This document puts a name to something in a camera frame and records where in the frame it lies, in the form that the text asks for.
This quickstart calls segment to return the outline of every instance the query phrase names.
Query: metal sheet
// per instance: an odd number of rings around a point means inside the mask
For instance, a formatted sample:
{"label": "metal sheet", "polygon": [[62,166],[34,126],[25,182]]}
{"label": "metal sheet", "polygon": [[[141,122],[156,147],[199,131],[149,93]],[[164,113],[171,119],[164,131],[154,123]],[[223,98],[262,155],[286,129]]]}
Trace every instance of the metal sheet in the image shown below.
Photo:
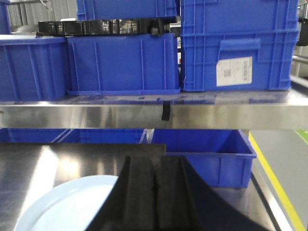
{"label": "metal sheet", "polygon": [[126,155],[158,161],[155,144],[0,144],[0,230],[12,231],[20,215],[53,187],[91,175],[119,175]]}
{"label": "metal sheet", "polygon": [[[163,102],[171,104],[162,120]],[[3,128],[308,128],[308,98],[291,91],[78,96],[0,103]]]}

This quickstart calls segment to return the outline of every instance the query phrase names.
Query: white plate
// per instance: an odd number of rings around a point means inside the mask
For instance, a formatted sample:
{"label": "white plate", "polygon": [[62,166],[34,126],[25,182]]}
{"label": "white plate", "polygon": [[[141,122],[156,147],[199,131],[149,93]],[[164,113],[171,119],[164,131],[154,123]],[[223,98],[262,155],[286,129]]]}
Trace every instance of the white plate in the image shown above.
{"label": "white plate", "polygon": [[15,231],[84,231],[113,189],[117,176],[83,177],[61,184],[20,217]]}

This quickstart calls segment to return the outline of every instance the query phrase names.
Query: blue plastic crate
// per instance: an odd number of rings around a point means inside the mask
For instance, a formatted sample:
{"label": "blue plastic crate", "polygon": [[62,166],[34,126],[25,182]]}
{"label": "blue plastic crate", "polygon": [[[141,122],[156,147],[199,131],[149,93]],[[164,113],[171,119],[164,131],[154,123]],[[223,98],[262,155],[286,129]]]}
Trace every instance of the blue plastic crate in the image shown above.
{"label": "blue plastic crate", "polygon": [[0,35],[11,33],[8,4],[9,0],[0,0]]}
{"label": "blue plastic crate", "polygon": [[157,18],[180,14],[180,0],[77,0],[78,20]]}
{"label": "blue plastic crate", "polygon": [[54,101],[69,77],[65,38],[0,35],[0,101]]}
{"label": "blue plastic crate", "polygon": [[297,36],[297,30],[182,36],[182,89],[289,89]]}
{"label": "blue plastic crate", "polygon": [[247,187],[256,153],[239,130],[156,129],[149,143],[167,145],[166,155],[184,155],[210,186]]}
{"label": "blue plastic crate", "polygon": [[298,0],[181,0],[189,34],[296,29]]}
{"label": "blue plastic crate", "polygon": [[0,142],[9,143],[57,143],[68,129],[2,128]]}
{"label": "blue plastic crate", "polygon": [[68,37],[71,95],[179,93],[177,39],[161,37]]}
{"label": "blue plastic crate", "polygon": [[61,143],[143,143],[143,129],[72,129]]}

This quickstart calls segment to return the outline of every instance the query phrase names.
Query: black rubber strip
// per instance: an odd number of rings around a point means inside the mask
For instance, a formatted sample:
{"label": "black rubber strip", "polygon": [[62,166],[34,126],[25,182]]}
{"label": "black rubber strip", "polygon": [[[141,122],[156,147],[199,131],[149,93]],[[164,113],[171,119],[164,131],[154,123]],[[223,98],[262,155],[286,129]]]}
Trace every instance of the black rubber strip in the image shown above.
{"label": "black rubber strip", "polygon": [[161,158],[157,178],[157,231],[202,231],[179,157]]}
{"label": "black rubber strip", "polygon": [[170,101],[164,101],[162,120],[163,121],[169,121],[170,115],[171,115],[171,102]]}
{"label": "black rubber strip", "polygon": [[86,231],[153,231],[154,199],[152,162],[126,157],[113,190]]}

